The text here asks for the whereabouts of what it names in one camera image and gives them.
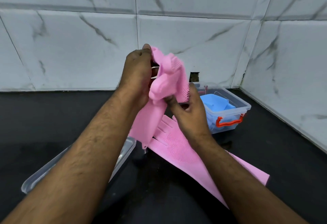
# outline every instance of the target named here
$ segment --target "plastic storage box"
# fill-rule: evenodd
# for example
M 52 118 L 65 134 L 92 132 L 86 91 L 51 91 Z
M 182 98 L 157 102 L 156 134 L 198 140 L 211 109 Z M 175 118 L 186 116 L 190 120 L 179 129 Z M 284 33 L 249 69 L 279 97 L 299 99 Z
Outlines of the plastic storage box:
M 251 105 L 219 86 L 208 86 L 203 83 L 194 83 L 201 95 L 215 94 L 226 98 L 229 103 L 235 106 L 234 109 L 213 112 L 206 105 L 205 111 L 207 121 L 212 134 L 235 129 L 239 123 L 243 121 L 245 113 L 251 109 Z
M 132 137 L 127 137 L 123 148 L 120 152 L 120 155 L 118 157 L 117 163 L 115 165 L 115 168 L 112 172 L 112 175 L 110 177 L 110 180 L 113 178 L 113 176 L 117 173 L 119 168 L 123 165 L 127 157 L 130 155 L 130 153 L 133 151 L 133 149 L 136 146 L 136 140 Z M 61 153 L 59 153 L 55 158 L 50 160 L 47 164 L 45 164 L 41 169 L 39 169 L 36 173 L 34 173 L 32 176 L 30 176 L 22 185 L 22 192 L 27 194 L 32 189 L 34 189 L 35 185 L 40 182 L 45 175 L 50 171 L 52 167 L 56 165 L 56 163 L 63 157 L 63 155 L 69 150 L 70 146 L 63 150 Z

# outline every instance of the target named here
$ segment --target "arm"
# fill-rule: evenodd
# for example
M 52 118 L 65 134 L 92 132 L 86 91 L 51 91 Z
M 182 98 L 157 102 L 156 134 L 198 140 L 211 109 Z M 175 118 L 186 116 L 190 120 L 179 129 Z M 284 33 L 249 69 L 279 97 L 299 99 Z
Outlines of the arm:
M 2 224 L 91 223 L 133 121 L 148 101 L 151 76 L 145 45 L 126 57 L 116 92 Z
M 193 84 L 186 110 L 175 97 L 167 97 L 166 102 L 239 223 L 307 223 L 216 143 Z

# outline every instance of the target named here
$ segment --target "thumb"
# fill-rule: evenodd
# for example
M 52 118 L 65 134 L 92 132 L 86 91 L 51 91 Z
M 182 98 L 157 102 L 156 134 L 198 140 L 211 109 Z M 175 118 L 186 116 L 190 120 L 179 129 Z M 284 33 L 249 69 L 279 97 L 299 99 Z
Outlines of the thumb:
M 168 104 L 171 112 L 175 115 L 176 119 L 178 120 L 181 115 L 184 113 L 184 109 L 179 105 L 174 95 L 167 96 L 164 98 L 165 102 Z

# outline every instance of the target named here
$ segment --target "hand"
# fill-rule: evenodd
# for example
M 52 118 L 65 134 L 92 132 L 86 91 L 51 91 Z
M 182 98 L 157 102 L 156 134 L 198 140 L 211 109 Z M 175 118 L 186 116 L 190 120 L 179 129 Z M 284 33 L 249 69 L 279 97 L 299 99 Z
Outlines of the hand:
M 153 62 L 152 51 L 149 44 L 145 44 L 142 50 L 135 50 L 126 57 L 123 74 L 120 79 L 118 91 L 125 91 L 141 110 L 149 100 L 149 90 L 153 80 L 158 74 L 158 66 Z
M 186 110 L 180 106 L 175 96 L 168 96 L 165 101 L 191 147 L 195 148 L 199 142 L 212 139 L 204 105 L 194 84 L 190 83 L 190 101 Z

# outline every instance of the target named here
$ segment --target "orange handle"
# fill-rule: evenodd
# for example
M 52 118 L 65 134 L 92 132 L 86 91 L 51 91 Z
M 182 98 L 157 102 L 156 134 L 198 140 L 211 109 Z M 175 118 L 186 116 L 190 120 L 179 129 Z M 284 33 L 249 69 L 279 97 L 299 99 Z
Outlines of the orange handle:
M 243 117 L 245 114 L 240 114 L 240 118 L 238 120 L 234 120 L 231 122 L 223 122 L 223 123 L 219 123 L 223 118 L 222 117 L 218 117 L 216 120 L 216 127 L 224 127 L 224 126 L 232 126 L 234 124 L 239 124 L 243 121 Z

